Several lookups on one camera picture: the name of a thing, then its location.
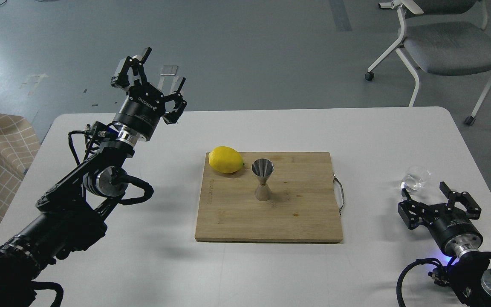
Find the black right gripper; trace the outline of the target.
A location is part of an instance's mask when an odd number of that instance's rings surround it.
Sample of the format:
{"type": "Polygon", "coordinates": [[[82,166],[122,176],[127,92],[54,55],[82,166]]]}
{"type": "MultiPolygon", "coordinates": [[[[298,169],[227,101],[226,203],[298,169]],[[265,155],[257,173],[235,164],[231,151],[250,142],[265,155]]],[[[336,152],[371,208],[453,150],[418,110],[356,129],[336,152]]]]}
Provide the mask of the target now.
{"type": "Polygon", "coordinates": [[[483,237],[470,219],[478,220],[481,215],[479,204],[469,192],[457,192],[445,182],[439,183],[439,189],[448,199],[446,204],[427,205],[411,198],[407,189],[401,189],[403,199],[398,203],[398,214],[409,230],[418,226],[427,227],[443,255],[462,257],[466,253],[478,252],[483,237]],[[456,209],[456,202],[464,206],[465,211],[456,209]]]}

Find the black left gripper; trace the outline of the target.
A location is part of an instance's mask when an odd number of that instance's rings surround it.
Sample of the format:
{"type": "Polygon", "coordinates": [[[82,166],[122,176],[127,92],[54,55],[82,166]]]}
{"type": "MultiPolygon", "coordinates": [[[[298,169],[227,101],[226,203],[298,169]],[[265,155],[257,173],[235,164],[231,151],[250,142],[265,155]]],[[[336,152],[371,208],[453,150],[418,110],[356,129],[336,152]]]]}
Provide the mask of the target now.
{"type": "Polygon", "coordinates": [[[176,124],[187,106],[187,101],[181,94],[185,77],[181,78],[177,91],[167,96],[163,96],[162,92],[148,82],[144,64],[151,52],[152,48],[146,47],[140,55],[123,58],[110,82],[112,87],[127,93],[113,123],[131,128],[144,141],[150,141],[161,118],[167,125],[176,124]],[[175,103],[174,108],[166,111],[165,103],[170,101],[175,103]]]}

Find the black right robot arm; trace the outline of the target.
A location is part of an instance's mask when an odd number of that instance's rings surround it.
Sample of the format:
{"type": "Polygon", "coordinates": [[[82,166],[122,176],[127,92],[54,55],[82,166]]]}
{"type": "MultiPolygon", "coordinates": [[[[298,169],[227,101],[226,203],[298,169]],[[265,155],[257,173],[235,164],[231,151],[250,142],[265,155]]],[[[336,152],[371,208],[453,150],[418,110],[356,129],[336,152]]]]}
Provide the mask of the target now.
{"type": "Polygon", "coordinates": [[[450,260],[444,265],[429,257],[406,266],[397,280],[398,305],[405,306],[402,287],[406,274],[416,266],[430,264],[434,269],[428,274],[434,284],[450,287],[460,303],[491,307],[491,252],[479,250],[483,237],[472,223],[480,218],[482,210],[468,192],[453,191],[445,182],[439,188],[448,201],[432,205],[413,200],[406,188],[401,190],[403,200],[398,204],[398,213],[407,228],[425,226],[450,260]]]}

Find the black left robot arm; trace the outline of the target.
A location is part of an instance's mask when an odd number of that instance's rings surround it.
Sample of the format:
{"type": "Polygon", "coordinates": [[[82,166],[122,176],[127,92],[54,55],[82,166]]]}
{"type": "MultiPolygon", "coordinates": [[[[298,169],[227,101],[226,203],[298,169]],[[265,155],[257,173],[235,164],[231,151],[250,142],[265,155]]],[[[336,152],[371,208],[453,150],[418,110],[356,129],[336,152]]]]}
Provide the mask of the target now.
{"type": "Polygon", "coordinates": [[[56,293],[53,307],[61,305],[63,288],[56,282],[37,281],[47,267],[70,253],[85,251],[105,236],[105,220],[118,205],[128,206],[149,200],[153,187],[129,175],[123,164],[133,157],[139,141],[149,141],[160,120],[175,124],[187,102],[181,89],[164,95],[144,73],[152,49],[126,57],[117,66],[111,86],[126,93],[121,110],[110,124],[95,122],[82,131],[86,151],[82,162],[52,186],[39,200],[39,216],[17,235],[0,246],[0,307],[29,307],[38,291],[56,293]]]}

